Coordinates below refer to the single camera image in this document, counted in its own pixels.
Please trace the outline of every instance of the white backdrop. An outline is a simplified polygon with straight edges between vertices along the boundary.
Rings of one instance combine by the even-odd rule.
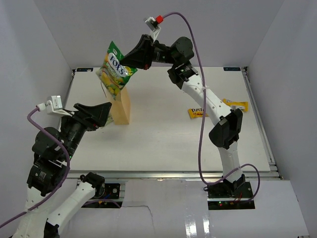
[[[191,23],[204,66],[247,66],[283,0],[35,0],[71,68],[100,66],[113,40],[124,54],[149,29],[144,17],[171,11]],[[171,45],[188,36],[179,16],[162,23]]]
[[[26,119],[49,95],[65,96],[71,70],[33,0],[0,0],[0,224],[23,211],[38,130]],[[57,118],[39,113],[43,126]],[[0,230],[13,234],[17,223]]]
[[[250,64],[250,81],[281,174],[317,237],[317,1],[286,0]]]

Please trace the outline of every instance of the white table surface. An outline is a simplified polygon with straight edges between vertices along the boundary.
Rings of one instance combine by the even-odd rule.
[[[76,72],[66,109],[75,103],[93,106],[106,102],[100,80],[93,72]],[[111,123],[86,132],[72,158],[72,171],[197,171],[201,118],[190,119],[187,110],[199,108],[196,102],[174,85],[169,67],[139,70],[127,84],[131,100],[130,125]],[[220,99],[248,101],[243,114],[238,154],[240,164],[252,163],[269,171],[250,98],[242,72],[204,67],[206,84]],[[202,149],[203,171],[222,171],[218,149],[210,142],[213,128],[206,118]]]

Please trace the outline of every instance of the yellow candy bar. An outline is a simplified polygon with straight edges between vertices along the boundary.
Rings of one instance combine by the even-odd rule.
[[[203,117],[203,109],[202,108],[190,108],[188,109],[188,113],[191,119],[193,118],[202,118]]]
[[[247,112],[249,109],[249,103],[248,102],[233,102],[231,100],[228,99],[222,99],[222,101],[227,104],[229,107],[231,107],[232,109],[240,109],[243,112]]]

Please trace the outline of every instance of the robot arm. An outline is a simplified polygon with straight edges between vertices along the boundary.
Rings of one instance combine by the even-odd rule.
[[[241,110],[232,110],[212,90],[203,87],[201,77],[189,61],[194,56],[190,39],[180,37],[172,46],[168,47],[153,40],[153,35],[156,38],[160,31],[158,23],[153,18],[147,19],[146,23],[150,26],[151,32],[155,32],[155,34],[142,35],[137,46],[120,60],[120,64],[145,70],[151,67],[152,62],[172,64],[171,69],[167,71],[172,83],[191,96],[201,107],[204,105],[203,90],[206,90],[206,113],[214,124],[209,138],[219,149],[223,174],[226,175],[233,169],[239,168],[237,141],[242,124]],[[224,180],[231,192],[244,182],[245,177],[241,169]]]
[[[71,112],[63,110],[59,96],[52,96],[46,103],[39,104],[38,108],[40,111],[46,110],[48,114],[62,116],[60,131],[53,127],[45,130],[63,144],[71,158],[86,131],[94,131],[106,124],[111,103],[93,107],[75,104],[77,111]],[[99,194],[105,179],[89,173],[75,192],[52,214],[50,212],[56,193],[41,206],[29,211],[60,185],[66,173],[66,157],[62,149],[43,132],[37,134],[32,151],[34,164],[27,180],[27,214],[21,218],[13,238],[58,238],[58,233],[79,208]]]

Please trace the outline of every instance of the white connector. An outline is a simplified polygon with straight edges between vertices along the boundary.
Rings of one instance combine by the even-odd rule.
[[[60,96],[50,96],[48,97],[46,103],[38,104],[37,107],[39,108],[40,112],[46,110],[47,114],[49,115],[56,115],[60,117],[72,116],[63,109]]]
[[[160,32],[160,26],[157,25],[156,27],[153,25],[153,22],[156,22],[156,20],[153,17],[149,17],[148,19],[145,19],[145,23],[150,28],[150,36],[153,38],[153,41],[156,41],[156,39],[159,36]]]

